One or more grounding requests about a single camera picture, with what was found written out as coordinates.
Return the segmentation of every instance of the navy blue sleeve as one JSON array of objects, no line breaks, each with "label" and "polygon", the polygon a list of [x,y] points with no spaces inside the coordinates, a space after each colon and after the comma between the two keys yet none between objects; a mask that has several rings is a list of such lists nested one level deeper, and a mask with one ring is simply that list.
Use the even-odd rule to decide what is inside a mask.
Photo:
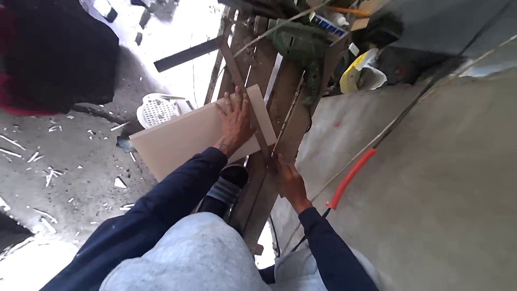
[{"label": "navy blue sleeve", "polygon": [[329,291],[377,290],[348,245],[316,208],[303,210],[298,218],[305,229],[323,283]]},{"label": "navy blue sleeve", "polygon": [[195,155],[126,214],[99,225],[72,262],[41,290],[98,290],[120,262],[145,254],[173,224],[190,214],[226,163],[226,156],[216,148]]}]

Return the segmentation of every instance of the left hand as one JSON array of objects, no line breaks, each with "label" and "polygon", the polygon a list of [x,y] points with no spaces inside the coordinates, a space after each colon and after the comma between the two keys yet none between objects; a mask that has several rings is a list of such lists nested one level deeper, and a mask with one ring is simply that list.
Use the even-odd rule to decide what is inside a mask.
[{"label": "left hand", "polygon": [[232,105],[228,92],[224,93],[224,102],[228,114],[216,104],[219,115],[223,119],[223,136],[214,148],[219,149],[229,158],[253,136],[255,129],[250,124],[250,99],[247,94],[242,94],[238,86],[235,87],[235,105]]}]

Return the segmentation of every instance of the black object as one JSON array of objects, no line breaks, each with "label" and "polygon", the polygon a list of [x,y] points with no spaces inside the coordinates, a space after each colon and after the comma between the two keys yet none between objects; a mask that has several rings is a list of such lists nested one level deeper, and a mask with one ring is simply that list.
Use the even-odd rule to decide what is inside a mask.
[{"label": "black object", "polygon": [[190,61],[191,59],[195,59],[198,56],[202,56],[205,53],[219,49],[219,38],[220,37],[216,37],[195,47],[191,47],[161,60],[157,60],[155,62],[156,70],[158,70],[158,72],[163,72],[179,64]]},{"label": "black object", "polygon": [[378,47],[385,47],[399,40],[402,37],[403,31],[402,22],[393,15],[386,14],[368,25],[362,40],[371,42]]},{"label": "black object", "polygon": [[120,49],[107,25],[91,17],[79,1],[5,4],[16,31],[6,56],[16,106],[66,113],[75,103],[113,100]]},{"label": "black object", "polygon": [[134,39],[134,42],[136,42],[136,44],[139,46],[142,43],[143,37],[144,37],[144,35],[141,32],[137,33],[136,38]]},{"label": "black object", "polygon": [[131,5],[147,7],[142,0],[131,0]]}]

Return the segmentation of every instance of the red fabric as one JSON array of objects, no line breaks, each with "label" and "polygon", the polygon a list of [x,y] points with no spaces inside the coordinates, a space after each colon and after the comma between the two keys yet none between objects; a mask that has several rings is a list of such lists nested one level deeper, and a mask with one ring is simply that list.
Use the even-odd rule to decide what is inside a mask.
[{"label": "red fabric", "polygon": [[[14,39],[13,19],[9,15],[7,9],[0,5],[0,54],[4,54],[9,49]],[[19,116],[51,116],[56,115],[53,112],[42,110],[29,110],[16,106],[15,96],[9,93],[9,81],[11,77],[7,74],[0,73],[0,108],[6,112]]]}]

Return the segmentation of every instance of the tattoo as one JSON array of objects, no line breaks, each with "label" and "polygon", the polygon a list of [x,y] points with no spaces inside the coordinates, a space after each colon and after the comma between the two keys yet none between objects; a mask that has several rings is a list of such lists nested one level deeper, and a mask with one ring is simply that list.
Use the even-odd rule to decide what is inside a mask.
[{"label": "tattoo", "polygon": [[219,149],[222,150],[224,148],[226,148],[228,145],[224,143],[224,140],[225,139],[222,139],[221,142],[219,143]]}]

